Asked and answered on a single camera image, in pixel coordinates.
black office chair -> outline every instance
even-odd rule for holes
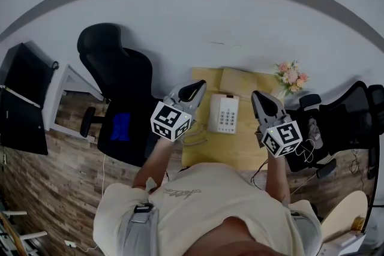
[[[294,152],[287,154],[286,159],[291,171],[296,172],[307,167],[323,167],[317,162],[328,154],[333,155],[346,149],[371,149],[373,144],[376,144],[384,128],[384,123],[381,123],[381,129],[379,125],[379,116],[384,118],[384,103],[382,103],[384,94],[380,92],[382,86],[372,87],[369,91],[364,82],[358,81],[339,99],[328,105],[320,105],[319,109],[306,110],[307,107],[321,103],[317,94],[311,94],[300,99],[298,110],[287,110],[299,125],[305,148],[309,150],[313,148],[310,141],[305,143],[308,138],[310,117],[317,121],[323,140],[323,146],[313,151],[311,162],[306,162],[304,155],[297,156]],[[373,102],[374,91],[378,97],[377,105]]]
[[[97,147],[117,160],[141,167],[158,139],[150,118],[159,102],[151,95],[152,64],[140,52],[123,48],[120,28],[111,23],[92,25],[77,41],[80,60],[92,74],[101,93],[110,100],[105,117],[87,109],[80,134],[92,123],[102,123]]]

